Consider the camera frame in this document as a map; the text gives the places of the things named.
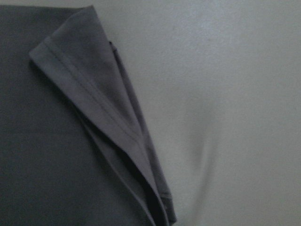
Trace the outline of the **dark brown t-shirt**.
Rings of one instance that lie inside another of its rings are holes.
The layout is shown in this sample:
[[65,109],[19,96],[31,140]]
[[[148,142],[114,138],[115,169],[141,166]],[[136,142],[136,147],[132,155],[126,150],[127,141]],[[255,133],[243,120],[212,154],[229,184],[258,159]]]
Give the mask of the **dark brown t-shirt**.
[[139,102],[94,7],[1,5],[1,225],[175,222]]

